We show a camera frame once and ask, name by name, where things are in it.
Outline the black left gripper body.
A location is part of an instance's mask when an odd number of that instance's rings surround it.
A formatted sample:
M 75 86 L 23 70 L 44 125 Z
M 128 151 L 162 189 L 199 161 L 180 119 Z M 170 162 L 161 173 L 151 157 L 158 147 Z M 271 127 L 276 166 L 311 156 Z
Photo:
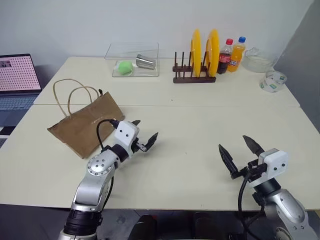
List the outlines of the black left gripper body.
M 136 153 L 138 151 L 146 152 L 147 148 L 142 143 L 139 143 L 139 138 L 136 137 L 131 144 L 131 150 L 133 153 Z

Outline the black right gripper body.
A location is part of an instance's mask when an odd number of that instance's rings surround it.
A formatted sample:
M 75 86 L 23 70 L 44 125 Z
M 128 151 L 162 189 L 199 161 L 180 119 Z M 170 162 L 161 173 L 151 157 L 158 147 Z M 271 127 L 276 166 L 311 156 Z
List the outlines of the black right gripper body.
M 242 168 L 239 172 L 242 177 L 245 177 L 247 174 L 250 174 L 249 181 L 255 181 L 262 176 L 262 173 L 267 171 L 267 164 L 259 164 L 259 160 L 255 159 L 250 161 L 246 167 Z

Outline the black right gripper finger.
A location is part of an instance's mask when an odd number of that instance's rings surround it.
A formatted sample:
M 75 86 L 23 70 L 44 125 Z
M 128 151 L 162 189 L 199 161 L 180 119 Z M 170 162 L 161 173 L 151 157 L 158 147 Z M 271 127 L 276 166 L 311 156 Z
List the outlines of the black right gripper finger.
M 226 166 L 226 168 L 230 173 L 230 177 L 232 179 L 236 179 L 240 177 L 241 174 L 238 171 L 238 168 L 236 167 L 236 165 L 233 163 L 233 158 L 231 157 L 229 152 L 221 144 L 218 145 L 218 150 L 224 165 Z
M 251 137 L 249 137 L 247 135 L 243 135 L 242 137 L 243 137 L 247 147 L 250 149 L 250 151 L 253 154 L 261 154 L 264 152 L 263 148 L 255 140 L 253 140 Z

